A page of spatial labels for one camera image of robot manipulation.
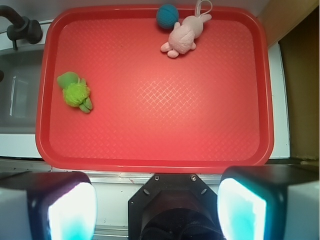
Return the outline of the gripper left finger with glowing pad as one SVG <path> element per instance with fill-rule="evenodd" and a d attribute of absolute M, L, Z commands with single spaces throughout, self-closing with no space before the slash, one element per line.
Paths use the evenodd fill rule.
<path fill-rule="evenodd" d="M 2 172 L 2 240 L 91 240 L 97 194 L 89 177 L 71 172 Z"/>

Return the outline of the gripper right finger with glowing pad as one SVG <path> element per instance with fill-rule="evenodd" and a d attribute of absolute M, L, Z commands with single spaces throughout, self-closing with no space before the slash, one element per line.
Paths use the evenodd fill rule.
<path fill-rule="evenodd" d="M 318 240 L 320 169 L 228 167 L 218 187 L 217 213 L 227 240 Z"/>

